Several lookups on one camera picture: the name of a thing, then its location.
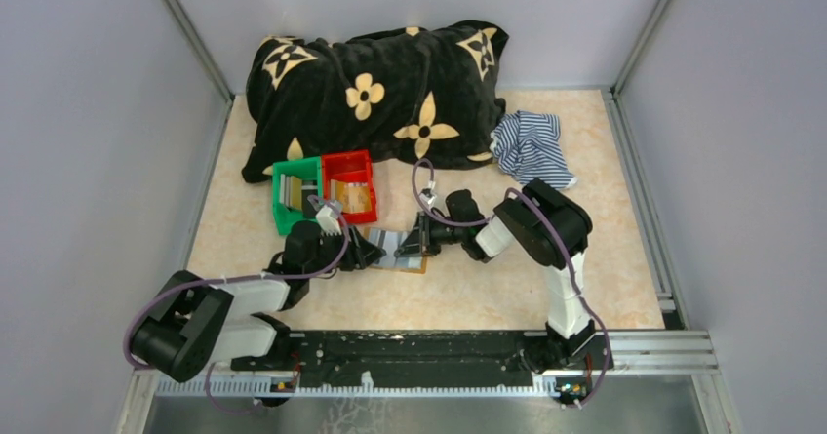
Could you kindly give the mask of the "yellow leather card holder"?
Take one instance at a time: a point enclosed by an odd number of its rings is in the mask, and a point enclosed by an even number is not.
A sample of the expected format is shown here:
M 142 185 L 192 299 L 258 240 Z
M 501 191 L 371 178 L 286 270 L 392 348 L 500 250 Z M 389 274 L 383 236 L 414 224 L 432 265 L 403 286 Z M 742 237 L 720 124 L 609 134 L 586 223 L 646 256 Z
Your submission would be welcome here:
M 424 274 L 426 272 L 427 259 L 425 257 L 395 256 L 395 252 L 408 236 L 408 232 L 366 227 L 364 233 L 371 244 L 378 246 L 385 252 L 385 255 L 373 263 L 371 268 L 414 274 Z

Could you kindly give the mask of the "green plastic bin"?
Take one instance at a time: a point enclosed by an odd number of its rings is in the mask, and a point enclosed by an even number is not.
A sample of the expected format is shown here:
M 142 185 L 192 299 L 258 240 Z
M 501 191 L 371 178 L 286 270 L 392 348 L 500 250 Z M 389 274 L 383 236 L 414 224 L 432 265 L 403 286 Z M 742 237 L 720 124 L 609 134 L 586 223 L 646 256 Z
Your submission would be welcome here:
M 279 235 L 285 236 L 291 232 L 293 225 L 303 219 L 313 219 L 304 214 L 302 204 L 308 205 L 299 199 L 291 205 L 290 194 L 287 191 L 303 184 L 312 183 L 315 186 L 313 194 L 323 196 L 322 167 L 320 157 L 310 157 L 292 161 L 274 163 L 272 166 L 272 214 Z

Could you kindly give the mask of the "red plastic bin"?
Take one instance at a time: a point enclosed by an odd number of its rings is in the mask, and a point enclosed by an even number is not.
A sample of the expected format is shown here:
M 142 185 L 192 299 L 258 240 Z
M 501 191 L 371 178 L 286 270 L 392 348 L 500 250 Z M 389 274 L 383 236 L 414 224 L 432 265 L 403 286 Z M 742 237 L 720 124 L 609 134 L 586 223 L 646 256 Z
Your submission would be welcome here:
M 324 198 L 333 200 L 330 193 L 332 179 L 344 182 L 366 182 L 371 189 L 374 209 L 361 214 L 346 214 L 345 219 L 351 224 L 366 224 L 378 219 L 377 201 L 374 189 L 373 162 L 369 152 L 365 149 L 327 154 L 321 157 L 322 186 Z

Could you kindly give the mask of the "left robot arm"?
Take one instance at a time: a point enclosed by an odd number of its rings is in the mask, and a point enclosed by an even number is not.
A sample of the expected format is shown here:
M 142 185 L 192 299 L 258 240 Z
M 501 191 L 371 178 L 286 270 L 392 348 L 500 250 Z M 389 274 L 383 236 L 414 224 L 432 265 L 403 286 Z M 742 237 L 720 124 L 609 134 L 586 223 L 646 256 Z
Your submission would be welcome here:
M 208 280 L 188 270 L 173 274 L 127 330 L 125 352 L 177 382 L 215 363 L 237 371 L 281 369 L 293 345 L 290 327 L 275 313 L 300 303 L 311 279 L 364 270 L 385 255 L 354 226 L 332 233 L 300 221 L 257 275 Z

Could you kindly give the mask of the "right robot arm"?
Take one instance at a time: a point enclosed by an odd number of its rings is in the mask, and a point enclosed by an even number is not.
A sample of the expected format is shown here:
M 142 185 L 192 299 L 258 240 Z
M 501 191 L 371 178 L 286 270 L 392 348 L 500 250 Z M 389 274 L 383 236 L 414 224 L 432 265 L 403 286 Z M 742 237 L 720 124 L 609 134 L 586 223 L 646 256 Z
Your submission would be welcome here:
M 522 189 L 509 189 L 491 217 L 483 216 L 468 189 L 450 193 L 445 204 L 444 212 L 425 207 L 417 214 L 394 256 L 436 256 L 443 246 L 458 244 L 471 259 L 487 263 L 521 247 L 542 269 L 550 293 L 547 337 L 528 353 L 548 367 L 575 367 L 586 356 L 598 324 L 582 296 L 590 216 L 538 178 Z

